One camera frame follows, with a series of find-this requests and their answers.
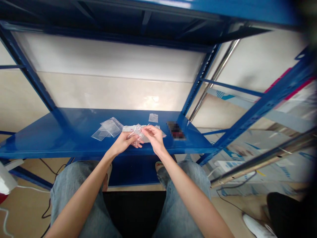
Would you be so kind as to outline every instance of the black floor mat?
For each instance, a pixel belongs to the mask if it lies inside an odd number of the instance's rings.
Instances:
[[[103,197],[112,222],[123,237],[151,237],[166,191],[104,192]]]

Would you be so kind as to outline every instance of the blue shelf board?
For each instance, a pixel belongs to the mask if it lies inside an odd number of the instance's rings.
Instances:
[[[0,21],[14,22],[10,30],[199,52],[226,38],[230,24],[300,26],[287,0],[7,0],[0,1]]]
[[[178,111],[113,110],[86,108],[57,108],[0,143],[0,157],[60,158],[103,156],[116,138],[106,137],[98,141],[91,135],[100,123],[115,117],[123,125],[147,125],[149,114],[158,114],[158,123],[167,137],[164,145],[170,154],[211,153],[209,141]],[[177,141],[171,136],[167,121],[176,121],[186,140]],[[154,155],[150,143],[143,148],[130,146],[121,155]]]
[[[102,157],[75,157],[74,162],[83,160],[100,161]],[[118,156],[112,162],[109,187],[159,184],[155,163],[156,155]]]
[[[154,2],[153,0],[133,1],[142,3]],[[291,1],[287,0],[169,0],[155,1],[154,4],[250,21],[278,25],[299,25],[295,9]]]

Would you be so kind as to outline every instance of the black cable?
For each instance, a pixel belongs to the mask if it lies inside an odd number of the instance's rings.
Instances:
[[[44,160],[42,160],[41,158],[39,158],[39,160],[41,160],[45,165],[46,165],[46,167],[48,167],[48,169],[53,173],[53,174],[55,174],[55,175],[57,175],[57,173],[55,173],[52,169],[51,169],[51,167],[50,166],[48,166],[48,164],[47,163],[45,163],[45,161]]]
[[[49,224],[49,226],[46,228],[46,231],[43,233],[43,235],[41,236],[41,238],[43,238],[45,236],[45,234],[47,233],[47,231],[49,230],[49,228],[51,227],[51,224]]]
[[[57,177],[57,175],[59,175],[59,171],[62,169],[62,167],[63,166],[66,166],[66,164],[63,164],[60,168],[59,168],[59,170],[57,171],[57,173],[54,173],[53,172],[53,170],[46,164],[46,166],[52,171],[52,173],[53,174],[55,174],[55,178],[54,178],[54,183],[55,183],[55,180],[56,180],[56,177]],[[50,198],[50,200],[49,200],[49,207],[46,209],[46,211],[43,213],[43,215],[42,215],[42,219],[45,219],[45,218],[48,218],[48,217],[50,217],[51,216],[51,214],[49,214],[49,215],[47,215],[47,216],[44,216],[46,213],[47,213],[47,211],[50,209],[50,207],[51,207],[51,198]],[[43,233],[43,235],[41,236],[41,238],[43,238],[44,236],[45,236],[45,234],[48,232],[48,230],[49,230],[49,228],[51,227],[51,224],[49,224],[49,226],[47,227],[47,229],[46,229],[46,231]]]
[[[55,174],[54,182],[55,182],[55,180],[56,180],[57,175],[59,174],[59,171],[62,169],[63,166],[66,166],[66,164],[63,164],[63,165],[59,168],[59,170],[57,171],[57,173],[54,173],[54,172],[53,172],[53,173]],[[50,207],[51,207],[51,198],[50,198],[50,200],[49,200],[49,207],[46,209],[46,211],[45,211],[45,212],[43,213],[43,215],[41,216],[42,219],[45,219],[45,218],[48,218],[48,217],[51,216],[51,215],[45,216],[45,214],[46,214],[47,211],[50,209]]]
[[[224,198],[222,198],[222,197],[220,196],[219,192],[218,192],[218,191],[220,191],[220,190],[222,190],[222,189],[228,189],[228,188],[238,188],[238,187],[241,187],[242,185],[244,185],[244,184],[246,184],[248,181],[250,181],[250,179],[252,179],[252,178],[253,178],[256,174],[257,174],[257,171],[255,171],[255,173],[254,173],[251,177],[249,177],[247,180],[245,180],[242,184],[239,184],[239,185],[234,186],[234,187],[221,187],[220,189],[217,189],[217,190],[216,190],[216,192],[217,192],[218,196],[220,197],[220,199],[222,199],[222,200],[224,200],[225,202],[227,202],[227,203],[229,203],[229,204],[233,205],[234,207],[236,207],[237,209],[239,209],[239,210],[240,210],[243,214],[248,215],[249,217],[253,218],[254,220],[261,221],[261,222],[265,222],[265,221],[263,221],[263,220],[256,219],[256,218],[254,218],[254,217],[250,216],[249,214],[247,214],[245,211],[243,211],[242,209],[240,209],[239,207],[237,207],[237,206],[236,206],[236,205],[234,205],[233,203],[231,203],[231,202],[229,202],[229,201],[225,200]]]
[[[50,200],[49,200],[49,207],[46,209],[46,211],[45,211],[45,212],[43,213],[43,215],[41,216],[42,219],[45,219],[45,218],[48,218],[48,217],[51,216],[50,214],[47,215],[47,216],[45,216],[45,214],[47,213],[47,211],[49,210],[50,207],[51,207],[51,198],[50,198]]]

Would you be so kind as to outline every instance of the chrome metal pole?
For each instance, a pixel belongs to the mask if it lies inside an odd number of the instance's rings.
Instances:
[[[220,177],[212,180],[211,187],[215,188],[221,186],[229,181],[237,179],[252,171],[263,168],[267,165],[273,164],[279,160],[284,159],[286,156],[316,145],[317,141],[317,128],[313,128],[306,133],[303,133],[295,138],[292,138],[285,143],[275,147],[274,149],[259,155],[258,157],[245,162],[244,164],[232,169],[231,171],[221,175]]]
[[[220,64],[218,65],[216,71],[214,72],[212,78],[210,80],[212,81],[217,81],[219,75],[221,74],[222,70],[224,69],[225,65],[227,64],[230,56],[232,55],[232,53],[234,52],[235,48],[237,47],[237,45],[239,44],[240,39],[234,40],[231,42],[231,44],[229,45],[229,48],[227,49],[224,57],[222,58]],[[205,87],[203,94],[201,95],[198,103],[196,104],[193,112],[191,113],[190,117],[189,117],[189,121],[193,121],[194,117],[196,116],[198,110],[200,109],[202,102],[204,101],[206,95],[207,95],[207,90],[209,88],[211,88],[213,86],[212,83],[208,83],[208,85]]]

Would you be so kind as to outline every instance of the person's left hand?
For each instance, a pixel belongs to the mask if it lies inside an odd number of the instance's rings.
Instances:
[[[130,134],[131,134],[131,132],[121,132],[118,139],[110,147],[110,150],[112,150],[115,154],[118,155],[118,154],[124,152],[129,147],[129,145],[131,145],[135,141],[137,143],[134,143],[133,146],[135,148],[142,148],[141,144],[144,144],[144,141],[138,140],[138,138],[139,138],[138,135],[134,135],[128,139],[128,136]]]

